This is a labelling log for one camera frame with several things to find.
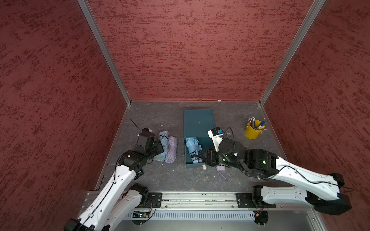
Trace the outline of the purple umbrella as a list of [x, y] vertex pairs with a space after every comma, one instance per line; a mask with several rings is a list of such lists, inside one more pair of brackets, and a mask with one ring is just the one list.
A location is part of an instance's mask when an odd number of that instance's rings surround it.
[[226, 183], [227, 182], [227, 179], [226, 177], [223, 175], [223, 172], [226, 171], [226, 167], [225, 166], [217, 166], [216, 167], [216, 170], [217, 170], [217, 174], [218, 174], [218, 178], [219, 180], [222, 182], [222, 183]]
[[172, 164], [177, 158], [178, 139], [174, 136], [168, 138], [168, 153], [165, 158], [166, 164]]

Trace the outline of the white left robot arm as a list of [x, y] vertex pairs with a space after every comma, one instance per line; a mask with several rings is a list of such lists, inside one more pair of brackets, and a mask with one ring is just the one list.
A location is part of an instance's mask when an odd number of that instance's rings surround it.
[[113, 231], [126, 215], [148, 201], [148, 188], [138, 183], [125, 189], [142, 176], [143, 167], [164, 149], [157, 136], [148, 128], [138, 135], [133, 150], [123, 153], [116, 162], [109, 182], [92, 204], [79, 216], [70, 219], [65, 231]]

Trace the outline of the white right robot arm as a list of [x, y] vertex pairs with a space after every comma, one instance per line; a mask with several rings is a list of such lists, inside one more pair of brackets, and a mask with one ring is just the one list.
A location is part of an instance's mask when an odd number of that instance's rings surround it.
[[201, 160], [211, 167], [235, 168], [244, 175], [263, 182], [277, 180], [288, 187], [255, 185], [241, 199], [245, 208], [276, 208], [277, 204], [303, 204], [314, 210], [339, 216], [352, 208], [349, 196], [341, 192], [341, 174], [319, 174], [294, 165], [282, 157], [263, 150], [247, 149], [240, 142], [223, 139], [218, 148], [200, 152]]

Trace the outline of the teal drawer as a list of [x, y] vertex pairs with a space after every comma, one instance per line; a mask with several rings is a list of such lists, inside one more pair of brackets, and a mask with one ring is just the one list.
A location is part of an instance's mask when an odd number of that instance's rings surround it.
[[214, 148], [209, 137], [184, 138], [186, 168], [205, 167], [206, 151]]

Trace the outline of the blue umbrella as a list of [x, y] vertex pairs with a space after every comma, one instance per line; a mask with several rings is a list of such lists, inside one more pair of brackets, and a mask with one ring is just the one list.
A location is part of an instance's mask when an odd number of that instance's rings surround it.
[[202, 150], [197, 138], [185, 138], [186, 146], [192, 163], [202, 163], [202, 157], [199, 152]]
[[168, 145], [169, 145], [169, 132], [168, 131], [161, 131], [159, 133], [159, 141], [162, 144], [163, 152], [159, 155], [155, 156], [154, 159], [159, 162], [164, 162], [165, 158], [168, 154]]

